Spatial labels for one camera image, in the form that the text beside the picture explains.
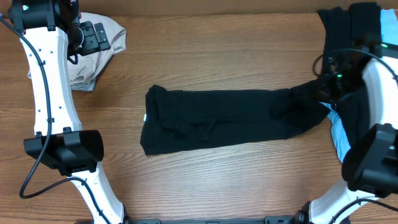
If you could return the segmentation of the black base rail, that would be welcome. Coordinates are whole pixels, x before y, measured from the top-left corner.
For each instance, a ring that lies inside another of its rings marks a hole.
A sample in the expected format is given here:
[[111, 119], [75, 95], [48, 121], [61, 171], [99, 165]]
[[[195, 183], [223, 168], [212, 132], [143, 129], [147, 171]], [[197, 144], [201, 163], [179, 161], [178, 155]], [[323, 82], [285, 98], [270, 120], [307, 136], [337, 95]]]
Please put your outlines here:
[[128, 218], [127, 224], [293, 224], [294, 217], [268, 216], [265, 218], [239, 218], [239, 219], [218, 219], [218, 220], [159, 220], [159, 219], [137, 219]]

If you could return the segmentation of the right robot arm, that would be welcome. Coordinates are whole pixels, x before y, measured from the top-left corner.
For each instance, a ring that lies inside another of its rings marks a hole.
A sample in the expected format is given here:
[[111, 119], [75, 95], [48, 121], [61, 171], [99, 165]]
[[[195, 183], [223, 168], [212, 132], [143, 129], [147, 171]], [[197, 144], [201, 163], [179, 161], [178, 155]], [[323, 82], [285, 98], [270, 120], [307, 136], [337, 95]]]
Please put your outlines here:
[[315, 97], [339, 103], [366, 88], [369, 129], [345, 156], [342, 178], [320, 198], [307, 202], [286, 223], [347, 223], [357, 209], [397, 193], [397, 46], [358, 42], [327, 53], [330, 73], [318, 73]]

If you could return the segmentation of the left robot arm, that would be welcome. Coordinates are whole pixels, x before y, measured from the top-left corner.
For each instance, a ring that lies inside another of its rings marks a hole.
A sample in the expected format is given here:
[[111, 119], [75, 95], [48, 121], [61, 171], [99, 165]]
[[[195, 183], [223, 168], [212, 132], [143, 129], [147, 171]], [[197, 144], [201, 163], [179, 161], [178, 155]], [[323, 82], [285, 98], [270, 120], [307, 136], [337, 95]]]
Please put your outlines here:
[[13, 1], [5, 25], [21, 40], [34, 92], [34, 137], [24, 141], [26, 153], [78, 189], [93, 223], [129, 223], [103, 169], [102, 137], [82, 128], [68, 76], [79, 56], [110, 48], [103, 25], [81, 22], [77, 1], [56, 0]]

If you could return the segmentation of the grey folded garment under trousers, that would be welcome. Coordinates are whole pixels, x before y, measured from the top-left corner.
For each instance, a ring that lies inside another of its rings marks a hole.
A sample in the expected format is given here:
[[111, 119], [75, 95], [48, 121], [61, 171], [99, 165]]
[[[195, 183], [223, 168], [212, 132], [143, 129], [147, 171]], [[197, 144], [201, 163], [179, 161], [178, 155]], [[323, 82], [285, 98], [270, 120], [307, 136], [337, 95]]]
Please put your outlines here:
[[72, 90], [79, 90], [79, 91], [93, 91], [96, 84], [96, 79], [94, 80], [87, 80], [83, 83], [72, 83], [71, 89]]

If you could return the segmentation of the light blue garment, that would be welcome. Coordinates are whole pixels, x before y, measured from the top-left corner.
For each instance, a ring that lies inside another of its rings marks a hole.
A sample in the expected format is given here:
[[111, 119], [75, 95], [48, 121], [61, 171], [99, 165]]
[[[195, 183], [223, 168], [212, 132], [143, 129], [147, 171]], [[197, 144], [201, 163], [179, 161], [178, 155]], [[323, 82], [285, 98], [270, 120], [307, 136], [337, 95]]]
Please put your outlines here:
[[[381, 9], [381, 39], [388, 44], [397, 45], [397, 16], [394, 9]], [[327, 117], [331, 122], [331, 138], [336, 149], [337, 157], [343, 162], [345, 155], [351, 149], [342, 120], [331, 104], [322, 102], [330, 109]]]

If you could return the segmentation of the black t-shirt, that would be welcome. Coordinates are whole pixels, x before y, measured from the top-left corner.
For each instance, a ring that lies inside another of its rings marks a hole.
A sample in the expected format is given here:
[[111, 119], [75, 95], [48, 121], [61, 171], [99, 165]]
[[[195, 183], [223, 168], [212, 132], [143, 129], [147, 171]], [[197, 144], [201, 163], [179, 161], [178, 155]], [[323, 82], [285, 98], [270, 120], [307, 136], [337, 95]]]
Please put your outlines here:
[[146, 94], [140, 144], [146, 155], [289, 139], [320, 124], [329, 108], [315, 82], [280, 90], [166, 90]]

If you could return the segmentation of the black knit garment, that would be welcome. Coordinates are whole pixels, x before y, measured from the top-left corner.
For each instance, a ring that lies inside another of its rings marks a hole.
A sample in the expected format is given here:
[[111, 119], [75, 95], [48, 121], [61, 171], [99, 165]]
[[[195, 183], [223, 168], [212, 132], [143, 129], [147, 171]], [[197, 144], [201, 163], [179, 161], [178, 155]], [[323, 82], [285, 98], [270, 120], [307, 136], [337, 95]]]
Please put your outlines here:
[[[358, 49], [361, 44], [380, 42], [381, 7], [376, 2], [360, 2], [350, 5], [349, 9], [341, 7], [319, 9], [318, 15], [326, 30], [322, 69], [327, 65], [328, 57], [348, 58], [361, 56], [361, 71], [370, 58], [355, 52], [331, 54], [332, 50]], [[334, 108], [339, 114], [349, 144], [355, 146], [369, 129], [369, 103], [366, 87], [363, 86], [349, 97], [338, 102]]]

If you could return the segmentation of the beige folded trousers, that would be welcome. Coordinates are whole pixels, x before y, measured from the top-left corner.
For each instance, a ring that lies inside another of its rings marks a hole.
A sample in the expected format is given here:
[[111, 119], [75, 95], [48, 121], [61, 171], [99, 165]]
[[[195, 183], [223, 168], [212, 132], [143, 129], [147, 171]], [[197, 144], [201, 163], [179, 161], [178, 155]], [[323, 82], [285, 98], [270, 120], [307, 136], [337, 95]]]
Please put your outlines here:
[[82, 12], [80, 22], [87, 21], [93, 25], [97, 23], [103, 25], [109, 49], [84, 56], [78, 55], [76, 65], [67, 62], [69, 84], [72, 90], [93, 91], [97, 76], [103, 73], [111, 58], [126, 50], [127, 31], [123, 26], [110, 17]]

